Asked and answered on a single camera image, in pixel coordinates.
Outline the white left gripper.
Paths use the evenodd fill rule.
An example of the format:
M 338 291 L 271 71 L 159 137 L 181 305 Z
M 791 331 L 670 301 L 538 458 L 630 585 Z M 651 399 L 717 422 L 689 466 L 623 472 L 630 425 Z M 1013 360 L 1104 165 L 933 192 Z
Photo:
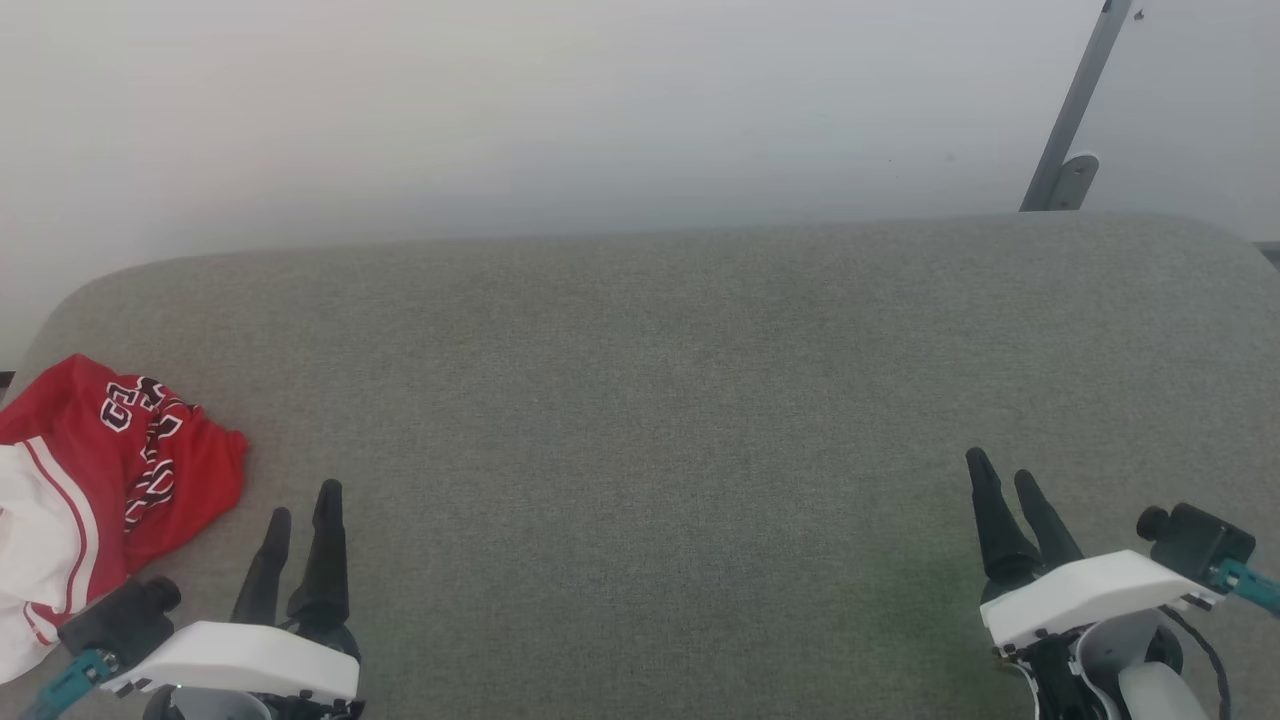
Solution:
M 105 691 L 148 693 L 146 719 L 361 717 L 360 664 L 352 657 L 358 644 L 346 625 L 342 483 L 323 482 L 315 503 L 303 578 L 288 602 L 296 634 L 274 626 L 291 528 L 291 511 L 274 509 L 232 623 L 200 621 L 179 629 L 147 659 L 106 682 Z

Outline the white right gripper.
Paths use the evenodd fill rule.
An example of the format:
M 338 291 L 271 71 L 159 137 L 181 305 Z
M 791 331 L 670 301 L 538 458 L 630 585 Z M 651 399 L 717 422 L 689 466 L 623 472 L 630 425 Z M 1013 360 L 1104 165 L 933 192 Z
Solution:
M 998 657 L 1027 680 L 1033 716 L 1206 719 L 1181 674 L 1147 653 L 1175 603 L 1212 609 L 1222 596 L 1130 550 L 1084 559 L 1036 478 L 1020 469 L 1015 491 L 1037 548 L 987 452 L 969 448 L 965 460 L 986 574 L 980 616 Z M 1042 571 L 1050 573 L 1037 579 Z

